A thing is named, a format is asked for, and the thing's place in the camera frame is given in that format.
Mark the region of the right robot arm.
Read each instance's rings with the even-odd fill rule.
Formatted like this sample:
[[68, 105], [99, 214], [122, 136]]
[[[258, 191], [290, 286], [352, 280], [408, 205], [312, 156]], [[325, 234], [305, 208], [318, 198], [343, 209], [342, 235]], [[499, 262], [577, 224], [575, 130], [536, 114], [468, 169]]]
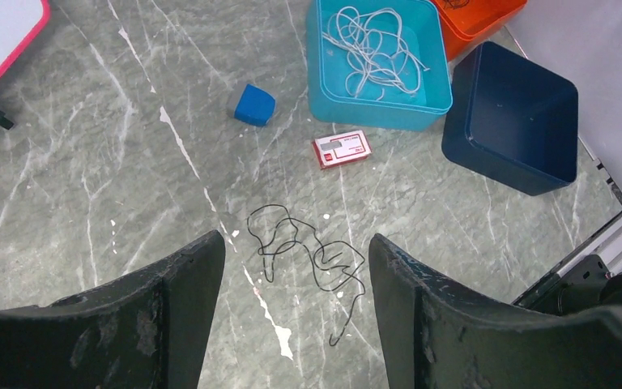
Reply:
[[598, 255], [590, 254], [563, 276], [556, 271], [548, 273], [514, 304], [555, 316], [598, 306], [622, 306], [622, 272], [610, 272]]

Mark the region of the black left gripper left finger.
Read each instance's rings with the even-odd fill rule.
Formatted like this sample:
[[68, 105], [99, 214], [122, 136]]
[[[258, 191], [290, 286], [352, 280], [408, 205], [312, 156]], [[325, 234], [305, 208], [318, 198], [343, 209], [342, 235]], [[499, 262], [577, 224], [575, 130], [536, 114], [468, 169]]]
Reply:
[[49, 306], [0, 310], [0, 388], [195, 388], [225, 257], [211, 231]]

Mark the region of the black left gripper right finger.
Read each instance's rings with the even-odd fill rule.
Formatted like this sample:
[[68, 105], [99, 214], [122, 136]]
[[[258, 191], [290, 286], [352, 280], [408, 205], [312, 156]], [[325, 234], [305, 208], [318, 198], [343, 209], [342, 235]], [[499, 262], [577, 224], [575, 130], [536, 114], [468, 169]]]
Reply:
[[622, 388], [622, 306], [568, 316], [487, 297], [378, 234], [369, 272], [392, 388]]

